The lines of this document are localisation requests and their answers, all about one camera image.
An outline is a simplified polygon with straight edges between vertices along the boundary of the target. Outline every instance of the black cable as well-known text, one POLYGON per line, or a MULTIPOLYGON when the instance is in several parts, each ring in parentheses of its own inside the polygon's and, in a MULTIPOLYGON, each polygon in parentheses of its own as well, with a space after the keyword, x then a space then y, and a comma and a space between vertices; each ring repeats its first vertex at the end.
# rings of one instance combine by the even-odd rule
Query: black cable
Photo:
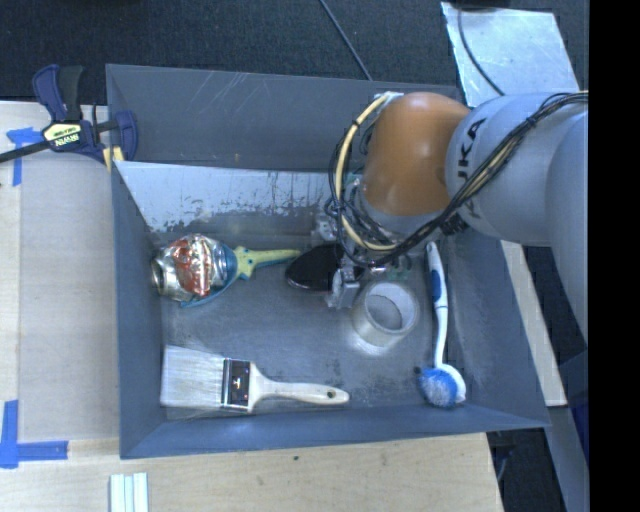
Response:
POLYGON ((370 81, 373 82, 373 78, 371 78, 371 75, 367 71, 367 68, 365 67, 365 65, 362 62, 362 60, 360 60, 360 57, 358 56, 358 52, 356 52, 356 49, 351 44, 351 41, 349 41, 349 38, 347 37, 347 34, 345 34, 344 30, 342 30, 342 27, 340 26, 340 23, 338 23, 338 20, 336 19, 336 17, 331 12, 331 9, 329 9, 329 6, 327 5, 327 3, 324 0, 320 0, 320 4, 322 5, 324 10, 326 11, 326 13, 329 16, 329 18, 331 19, 331 21, 333 22, 333 25, 336 27, 336 29, 340 33, 340 36, 342 37, 342 40, 345 42, 345 44, 349 48, 349 51, 351 52, 351 55, 353 55, 353 58, 356 59, 356 62, 358 63, 358 66, 360 66, 360 69, 362 70, 364 75, 367 77, 367 80, 370 80, 370 81))
POLYGON ((458 9, 458 32, 460 33, 460 39, 462 40, 462 45, 464 46, 464 49, 467 52, 467 55, 469 55, 471 62, 473 62, 473 65, 476 67, 478 72, 482 75, 482 77, 487 81, 487 83, 491 86, 491 88, 494 91, 496 91, 500 96, 504 96, 504 92, 502 91, 502 89, 500 89, 500 87, 498 87, 495 84, 495 82, 491 80, 489 75, 487 75, 485 70, 482 69, 482 66, 473 55, 471 48, 469 48, 469 43, 467 42, 467 38, 464 35, 464 30, 462 30, 462 9, 458 9))

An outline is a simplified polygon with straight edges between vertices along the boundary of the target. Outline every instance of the yellow cable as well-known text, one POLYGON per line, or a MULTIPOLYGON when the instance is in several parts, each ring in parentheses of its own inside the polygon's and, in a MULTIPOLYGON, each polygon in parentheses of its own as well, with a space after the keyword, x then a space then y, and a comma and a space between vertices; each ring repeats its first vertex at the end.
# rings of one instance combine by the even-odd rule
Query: yellow cable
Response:
MULTIPOLYGON (((338 200, 340 199, 340 194, 342 193, 342 172, 344 169, 345 160, 347 157, 347 152, 349 147, 351 147, 351 141, 355 136, 356 132, 360 125, 371 115, 371 113, 378 108, 382 103, 387 101, 387 99, 392 96, 392 93, 385 93, 379 98, 375 99, 373 102, 369 104, 369 106, 360 114, 360 116, 354 121, 351 125, 347 134, 344 137, 344 141, 342 143, 342 147, 340 148, 340 153, 338 155, 338 162, 336 164, 336 197, 338 200)), ((342 216, 342 225, 344 226, 345 231, 349 235, 349 237, 356 242, 358 245, 364 247, 365 249, 370 249, 372 251, 391 251, 397 247, 397 244, 392 245, 379 245, 379 244, 371 244, 362 240, 360 235, 356 233, 351 224, 346 217, 342 216)))

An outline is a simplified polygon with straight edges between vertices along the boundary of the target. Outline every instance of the black object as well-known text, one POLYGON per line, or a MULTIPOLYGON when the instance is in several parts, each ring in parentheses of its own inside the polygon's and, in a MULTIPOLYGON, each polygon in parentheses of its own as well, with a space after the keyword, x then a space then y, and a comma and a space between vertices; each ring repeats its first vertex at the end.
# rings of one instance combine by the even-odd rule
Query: black object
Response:
POLYGON ((293 260, 285 272, 287 282, 314 292, 330 292, 344 249, 338 243, 318 245, 293 260))

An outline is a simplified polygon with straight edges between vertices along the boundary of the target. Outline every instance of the toothbrush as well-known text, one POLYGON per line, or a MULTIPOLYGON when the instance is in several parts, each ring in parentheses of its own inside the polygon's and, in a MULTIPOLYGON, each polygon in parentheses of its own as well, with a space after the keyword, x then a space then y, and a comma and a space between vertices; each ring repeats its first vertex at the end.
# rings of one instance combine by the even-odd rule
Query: toothbrush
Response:
POLYGON ((436 407, 450 408, 466 400, 467 387, 460 372, 442 361, 449 321, 449 299, 444 268, 435 242, 427 244, 426 260, 430 269, 431 293, 438 322, 438 332, 433 368, 419 369, 416 373, 418 374, 418 385, 424 398, 436 407))

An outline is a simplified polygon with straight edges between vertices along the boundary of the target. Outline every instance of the wooden table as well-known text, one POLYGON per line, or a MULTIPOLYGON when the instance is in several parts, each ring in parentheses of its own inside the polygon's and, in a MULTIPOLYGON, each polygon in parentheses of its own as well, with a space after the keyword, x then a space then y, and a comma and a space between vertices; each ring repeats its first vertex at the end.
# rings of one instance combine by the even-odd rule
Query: wooden table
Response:
MULTIPOLYGON (((106 112, 101 109, 104 118, 106 112)), ((44 108, 0 102, 0 131, 48 123, 44 108)), ((0 142, 0 151, 13 149, 0 142)), ((38 154, 33 165, 59 155, 38 154)), ((0 400, 19 399, 21 186, 0 165, 0 400)), ((549 405, 566 403, 521 249, 505 245, 525 327, 549 405)), ((77 383, 78 392, 82 382, 77 383)), ((120 460, 118 439, 69 439, 68 460, 0 469, 0 510, 104 511, 112 474, 146 472, 150 510, 503 511, 485 434, 321 448, 120 460)))

